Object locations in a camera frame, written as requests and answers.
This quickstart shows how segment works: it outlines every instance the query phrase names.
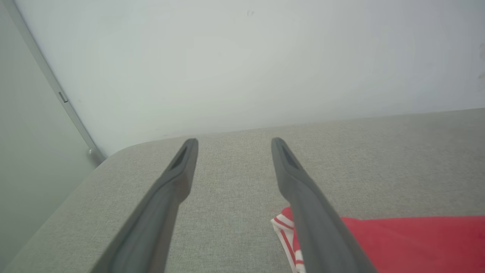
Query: red towel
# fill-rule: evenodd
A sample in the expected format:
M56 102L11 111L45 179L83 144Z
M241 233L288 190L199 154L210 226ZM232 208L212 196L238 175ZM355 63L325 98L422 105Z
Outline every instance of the red towel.
M485 273L485 217L342 217L380 273ZM305 273L289 207L271 220L294 273Z

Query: gray fabric surface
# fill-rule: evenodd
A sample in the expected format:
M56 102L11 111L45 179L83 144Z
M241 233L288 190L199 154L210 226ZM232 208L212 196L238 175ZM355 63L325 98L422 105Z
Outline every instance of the gray fabric surface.
M485 108L197 136L167 272L291 272L269 220L280 195L270 141L283 138L342 216L485 214ZM101 164L5 270L89 272L185 138Z

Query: white wall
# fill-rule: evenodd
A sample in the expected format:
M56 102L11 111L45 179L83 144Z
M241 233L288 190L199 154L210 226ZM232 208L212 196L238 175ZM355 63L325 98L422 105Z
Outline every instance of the white wall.
M0 272L94 169L0 1Z
M186 134L485 107L483 0L17 3L107 155Z

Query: red cloth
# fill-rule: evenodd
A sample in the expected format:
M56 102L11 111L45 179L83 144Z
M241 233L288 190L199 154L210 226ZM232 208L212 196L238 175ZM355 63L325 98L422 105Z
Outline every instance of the red cloth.
M342 220L380 273L485 273L484 216Z

